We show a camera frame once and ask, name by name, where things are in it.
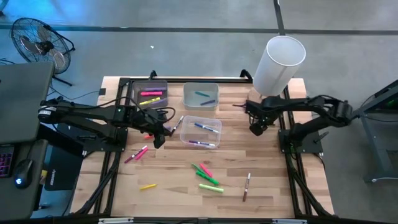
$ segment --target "concrete floor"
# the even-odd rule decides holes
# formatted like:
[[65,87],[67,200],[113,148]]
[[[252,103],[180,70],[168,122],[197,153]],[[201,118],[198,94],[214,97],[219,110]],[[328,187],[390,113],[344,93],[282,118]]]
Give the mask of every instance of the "concrete floor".
[[[286,29],[398,30],[394,0],[280,0]],[[34,17],[49,24],[115,27],[219,27],[275,29],[272,0],[13,0],[0,24]],[[276,34],[168,32],[61,32],[74,41],[70,68],[60,75],[74,84],[54,87],[73,98],[97,90],[105,75],[236,77],[252,74],[267,41]],[[310,96],[327,94],[357,108],[369,95],[398,78],[396,35],[291,35],[307,50],[296,73]],[[8,30],[0,30],[0,58],[24,62]],[[95,104],[97,95],[76,100]],[[374,161],[362,125],[329,128],[323,139],[326,176],[340,217],[397,222],[398,181],[365,184]],[[48,210],[34,217],[60,215],[70,192],[44,192]]]

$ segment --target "green marker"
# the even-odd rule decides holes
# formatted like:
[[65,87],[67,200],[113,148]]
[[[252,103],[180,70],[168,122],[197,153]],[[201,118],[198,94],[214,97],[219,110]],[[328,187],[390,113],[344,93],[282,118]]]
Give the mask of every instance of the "green marker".
[[195,94],[201,95],[201,96],[205,96],[205,97],[210,97],[209,95],[204,94],[204,93],[201,93],[201,92],[199,92],[199,91],[195,91]]
[[199,170],[197,170],[197,175],[199,175],[199,176],[203,177],[204,179],[210,181],[210,182],[213,183],[214,185],[218,185],[218,181],[217,181],[217,180],[215,180],[215,179],[213,179],[213,178],[207,176],[206,174],[200,172]]
[[200,171],[200,172],[202,172],[202,173],[205,174],[205,172],[204,172],[200,167],[196,166],[196,165],[193,164],[193,163],[191,163],[191,165],[192,165],[197,171]]
[[219,193],[223,193],[224,192],[224,189],[219,189],[217,187],[207,186],[207,185],[204,185],[204,184],[199,184],[199,187],[201,189],[212,190],[212,191],[219,192]]

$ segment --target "white cylinder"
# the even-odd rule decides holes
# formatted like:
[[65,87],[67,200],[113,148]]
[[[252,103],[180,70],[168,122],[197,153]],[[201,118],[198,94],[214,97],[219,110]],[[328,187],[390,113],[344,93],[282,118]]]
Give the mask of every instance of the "white cylinder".
[[267,43],[254,75],[254,88],[264,96],[280,95],[299,69],[305,55],[304,46],[295,38],[272,38]]

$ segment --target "rgb keyboard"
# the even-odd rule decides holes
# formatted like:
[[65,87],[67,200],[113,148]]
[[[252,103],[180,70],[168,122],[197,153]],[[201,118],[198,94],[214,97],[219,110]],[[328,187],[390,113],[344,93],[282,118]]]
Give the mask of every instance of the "rgb keyboard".
[[11,164],[13,155],[14,146],[0,146],[0,178],[11,176]]

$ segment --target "wooden table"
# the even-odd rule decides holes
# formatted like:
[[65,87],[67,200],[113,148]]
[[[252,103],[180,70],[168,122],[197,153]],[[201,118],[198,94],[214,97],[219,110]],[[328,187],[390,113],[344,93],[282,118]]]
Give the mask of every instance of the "wooden table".
[[[106,94],[98,104],[116,97],[120,77],[104,77],[102,88]],[[293,217],[292,199],[284,155],[279,151],[277,132],[279,122],[268,128],[262,136],[249,130],[248,115],[242,108],[252,91],[251,84],[219,84],[220,104],[216,111],[185,111],[182,104],[183,83],[169,83],[169,106],[177,110],[168,123],[174,126],[182,115],[219,119],[223,124],[218,149],[187,147],[180,141],[179,127],[166,138],[159,149],[150,140],[144,140],[139,131],[129,129],[126,151],[122,153],[111,215],[114,217],[230,217],[272,218]],[[304,81],[293,78],[289,83],[291,98],[306,96]],[[295,112],[295,121],[304,123],[312,118],[310,112]],[[123,163],[143,146],[149,150],[139,161]],[[81,208],[97,187],[103,152],[92,153],[83,161],[73,198],[71,212]],[[308,188],[327,211],[333,213],[325,172],[319,158],[303,154],[303,165]],[[224,193],[199,189],[198,184],[209,184],[195,175],[191,167],[205,163]],[[242,202],[248,172],[251,173],[248,198]],[[158,186],[140,191],[148,184]],[[104,208],[107,189],[104,191]],[[298,191],[303,209],[302,194]]]

